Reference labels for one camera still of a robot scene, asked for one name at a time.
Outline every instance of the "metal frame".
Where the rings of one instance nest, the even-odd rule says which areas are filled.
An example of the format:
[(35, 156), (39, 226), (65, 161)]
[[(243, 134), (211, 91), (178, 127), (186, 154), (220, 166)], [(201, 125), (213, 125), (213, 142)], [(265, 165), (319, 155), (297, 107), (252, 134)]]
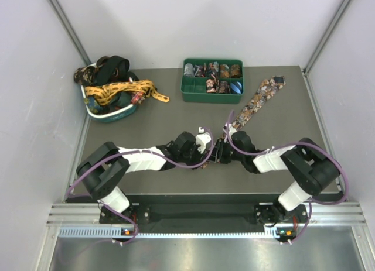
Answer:
[(312, 53), (307, 65), (306, 65), (306, 68), (304, 69), (304, 72), (306, 74), (308, 74), (311, 71), (313, 65), (315, 64), (316, 60), (318, 59), (319, 55), (321, 54), (322, 50), (324, 49), (325, 45), (327, 44), (327, 42), (328, 42), (329, 38), (331, 37), (333, 31), (335, 30), (338, 23), (342, 19), (344, 13), (348, 9), (351, 1), (352, 0), (343, 0), (340, 3), (339, 9), (336, 11), (335, 15), (333, 16), (331, 22), (329, 23), (326, 31), (323, 34), (321, 40), (319, 41), (316, 49)]
[[(89, 65), (91, 61), (86, 53), (83, 45), (81, 44), (77, 34), (75, 33), (71, 23), (69, 22), (66, 14), (64, 13), (62, 7), (60, 6), (58, 0), (48, 0), (53, 7), (56, 15), (60, 19), (63, 27), (65, 28), (67, 34), (71, 38), (71, 41), (75, 45), (78, 53), (82, 57), (83, 61)], [(329, 153), (334, 156), (333, 147), (329, 140), (329, 136), (326, 133), (326, 128), (324, 121), (321, 116), (321, 111), (319, 105), (316, 101), (315, 93), (311, 82), (309, 80), (308, 73), (311, 71), (313, 65), (317, 61), (319, 55), (327, 44), (329, 38), (331, 37), (334, 29), (337, 27), (339, 21), (343, 18), (343, 15), (347, 8), (349, 7), (352, 0), (343, 0), (333, 19), (331, 20), (327, 30), (323, 34), (320, 42), (318, 43), (313, 55), (308, 61), (306, 67), (302, 70), (302, 75), (305, 79), (306, 86), (308, 88), (309, 96), (315, 111), (316, 118), (318, 120), (319, 128), (321, 130), (325, 146)], [(72, 165), (72, 170), (70, 173), (69, 184), (74, 180), (74, 170), (80, 161), (84, 142), (86, 140), (88, 125), (90, 123), (90, 118), (87, 116), (85, 118), (85, 123), (83, 125), (80, 140), (77, 146), (76, 157)], [(340, 189), (341, 181), (338, 180), (337, 184)], [(70, 228), (73, 231), (78, 229), (86, 231), (94, 231), (95, 229), (117, 229), (119, 225), (106, 225), (99, 224), (100, 209), (97, 204), (55, 204), (52, 206), (51, 213), (48, 218), (46, 225), (46, 232), (44, 238), (43, 248), (40, 252), (39, 259), (35, 270), (47, 271), (50, 268), (52, 261), (53, 252), (56, 246), (56, 241), (59, 235), (63, 235), (66, 228)], [(126, 228), (131, 225), (122, 224), (121, 227)], [(366, 225), (366, 220), (360, 209), (360, 205), (357, 202), (346, 202), (341, 205), (327, 207), (318, 204), (313, 205), (312, 219), (309, 226), (350, 226), (353, 230), (353, 236), (357, 243), (357, 247), (362, 258), (363, 264), (366, 270), (375, 270), (375, 247), (373, 240), (371, 238), (369, 229)], [(142, 238), (175, 238), (175, 237), (191, 237), (197, 238), (202, 237), (202, 235), (154, 235), (147, 234), (142, 235)], [(207, 237), (220, 237), (223, 235), (206, 235)], [(230, 238), (236, 238), (236, 235), (226, 235)], [(269, 235), (259, 235), (260, 238), (268, 237)], [(243, 238), (251, 238), (251, 235), (242, 235)]]

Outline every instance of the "white wall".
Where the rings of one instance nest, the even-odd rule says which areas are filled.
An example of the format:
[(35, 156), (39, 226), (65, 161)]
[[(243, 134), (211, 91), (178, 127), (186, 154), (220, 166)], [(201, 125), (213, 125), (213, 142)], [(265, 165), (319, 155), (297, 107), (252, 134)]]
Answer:
[(36, 264), (84, 118), (83, 65), (47, 0), (0, 0), (0, 270)]
[(59, 0), (92, 60), (181, 67), (187, 57), (304, 67), (341, 0)]
[(353, 0), (310, 78), (338, 161), (375, 238), (375, 0)]

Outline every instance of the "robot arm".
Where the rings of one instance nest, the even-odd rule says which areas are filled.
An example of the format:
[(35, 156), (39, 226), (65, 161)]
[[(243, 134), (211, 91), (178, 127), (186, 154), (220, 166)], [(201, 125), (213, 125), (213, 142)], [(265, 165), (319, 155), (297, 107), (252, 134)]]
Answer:
[[(291, 145), (265, 152), (257, 150), (244, 131), (236, 131), (230, 126), (229, 135), (236, 148), (245, 152), (262, 152), (262, 154), (258, 156), (241, 154), (233, 149), (225, 139), (219, 139), (215, 145), (214, 153), (210, 157), (211, 161), (229, 163), (232, 160), (238, 160), (247, 171), (256, 174), (289, 170), (295, 179), (271, 207), (274, 219), (277, 221), (289, 218), (294, 213), (294, 209), (309, 198), (318, 196), (340, 175), (336, 166), (315, 149)], [(309, 138), (303, 138), (299, 142), (316, 145)], [(264, 218), (268, 219), (270, 212), (267, 212), (266, 215)]]
[(129, 207), (128, 199), (117, 187), (124, 174), (140, 170), (163, 171), (175, 167), (163, 157), (188, 166), (198, 164), (205, 156), (210, 142), (211, 136), (204, 133), (202, 128), (199, 128), (199, 134), (195, 137), (189, 132), (183, 132), (176, 140), (149, 149), (126, 149), (116, 147), (113, 142), (106, 142), (77, 167), (77, 174), (82, 176), (106, 157), (121, 152), (134, 152), (112, 159), (107, 163), (108, 168), (100, 166), (82, 181), (92, 199), (122, 213)]
[[(262, 152), (255, 148), (245, 132), (230, 129), (230, 135), (238, 149), (246, 152)], [(116, 212), (122, 213), (129, 207), (128, 199), (117, 187), (124, 174), (140, 170), (163, 171), (175, 167), (163, 157), (190, 166), (198, 164), (206, 155), (206, 148), (210, 140), (210, 135), (200, 129), (197, 136), (183, 132), (176, 140), (149, 149), (124, 149), (116, 147), (112, 142), (107, 142), (78, 166), (77, 174), (81, 176), (93, 165), (113, 154), (133, 151), (133, 154), (111, 160), (108, 163), (108, 168), (103, 166), (96, 168), (83, 179), (83, 184), (92, 199), (107, 204)], [(313, 143), (310, 139), (303, 139), (301, 142)], [(264, 217), (262, 213), (258, 215), (260, 222), (266, 222), (264, 219), (269, 219), (270, 213), (277, 222), (288, 219), (299, 205), (312, 196), (319, 195), (328, 184), (339, 176), (335, 165), (324, 155), (304, 146), (292, 145), (261, 153), (255, 157), (241, 154), (232, 148), (225, 139), (219, 139), (209, 160), (222, 164), (239, 161), (247, 171), (256, 174), (271, 170), (289, 170), (295, 181), (273, 202), (271, 212), (267, 210)]]

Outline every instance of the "silver metal surface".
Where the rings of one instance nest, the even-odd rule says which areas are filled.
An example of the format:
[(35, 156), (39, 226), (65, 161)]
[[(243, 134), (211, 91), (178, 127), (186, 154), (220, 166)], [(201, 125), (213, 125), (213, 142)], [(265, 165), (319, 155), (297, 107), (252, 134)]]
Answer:
[(99, 224), (98, 204), (54, 204), (51, 208), (47, 226), (95, 226), (132, 228), (131, 224)]
[(375, 270), (375, 246), (369, 228), (352, 227), (353, 236), (366, 271)]
[(48, 0), (48, 1), (51, 3), (52, 8), (54, 9), (57, 17), (60, 19), (63, 27), (66, 30), (66, 33), (68, 34), (74, 46), (78, 50), (78, 53), (81, 55), (83, 61), (86, 63), (86, 65), (91, 64), (92, 62), (90, 61), (88, 54), (86, 53), (83, 45), (81, 44), (81, 41), (79, 40), (77, 34), (75, 33), (71, 23), (69, 22), (58, 0)]
[(44, 244), (40, 251), (35, 271), (49, 270), (59, 232), (59, 227), (46, 227)]
[[(63, 260), (97, 239), (59, 238)], [(293, 245), (273, 239), (140, 239), (124, 245), (98, 243), (68, 265), (54, 255), (51, 271), (362, 271), (349, 227), (314, 227)]]
[[(292, 224), (279, 223), (276, 227), (291, 227)], [(312, 203), (310, 226), (366, 226), (366, 220), (357, 202), (346, 202), (335, 206)]]
[(326, 29), (325, 33), (323, 34), (321, 40), (319, 41), (315, 51), (313, 52), (311, 58), (309, 59), (305, 72), (308, 74), (313, 65), (315, 64), (316, 60), (318, 59), (319, 55), (321, 54), (322, 50), (324, 49), (327, 41), (329, 40), (330, 36), (332, 35), (333, 31), (335, 30), (337, 24), (340, 22), (342, 19), (345, 11), (347, 10), (348, 6), (350, 5), (350, 2), (352, 0), (343, 0), (342, 3), (340, 4), (339, 9), (335, 13), (333, 19), (331, 20), (328, 28)]

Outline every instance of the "metal floor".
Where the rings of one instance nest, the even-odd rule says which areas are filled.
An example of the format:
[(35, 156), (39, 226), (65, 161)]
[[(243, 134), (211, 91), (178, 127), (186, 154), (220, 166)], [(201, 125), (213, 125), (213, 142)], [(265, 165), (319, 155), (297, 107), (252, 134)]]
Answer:
[(274, 239), (140, 239), (120, 248), (99, 243), (68, 265), (65, 261), (97, 239), (57, 241), (50, 271), (361, 271), (364, 270), (350, 227), (309, 227), (298, 242)]
[[(286, 86), (268, 101), (244, 127), (259, 149), (309, 137), (320, 146), (323, 139), (315, 118), (308, 90), (298, 66), (246, 67), (245, 94), (237, 105), (200, 104), (182, 100), (181, 69), (136, 70), (141, 79), (152, 80), (169, 103), (148, 98), (134, 114), (109, 124), (91, 121), (83, 159), (102, 143), (113, 141), (124, 148), (142, 148), (166, 144), (181, 132), (197, 133), (199, 126), (210, 128), (215, 137), (221, 135), (229, 112), (238, 113), (252, 98), (262, 80), (284, 75)], [(254, 175), (236, 162), (210, 164), (202, 170), (174, 169), (163, 172), (143, 171), (127, 174), (119, 186), (125, 193), (281, 193), (293, 178), (287, 171)], [(331, 184), (325, 192), (337, 192)], [(76, 193), (84, 192), (78, 186)]]

